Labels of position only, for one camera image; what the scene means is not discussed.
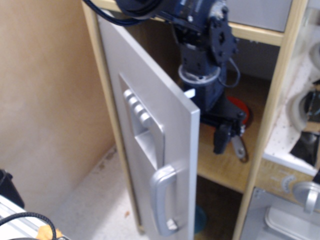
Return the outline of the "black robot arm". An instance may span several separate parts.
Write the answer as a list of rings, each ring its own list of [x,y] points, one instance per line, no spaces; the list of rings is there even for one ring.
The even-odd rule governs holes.
[[[194,89],[192,101],[200,109],[202,123],[215,128],[213,151],[222,154],[227,144],[244,131],[246,113],[231,103],[225,90],[238,81],[227,82],[227,65],[233,63],[238,39],[229,26],[224,0],[119,0],[125,15],[115,18],[92,1],[86,5],[106,21],[131,27],[151,18],[170,23],[181,53],[178,73],[186,90]]]

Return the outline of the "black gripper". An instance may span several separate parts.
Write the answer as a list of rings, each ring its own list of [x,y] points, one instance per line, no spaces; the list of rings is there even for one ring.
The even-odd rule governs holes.
[[[207,75],[199,75],[187,70],[183,71],[183,87],[195,90],[191,100],[200,109],[200,121],[215,127],[213,136],[213,152],[223,154],[231,136],[241,136],[245,132],[243,120],[247,114],[231,103],[225,94],[227,70],[225,67],[214,67]]]

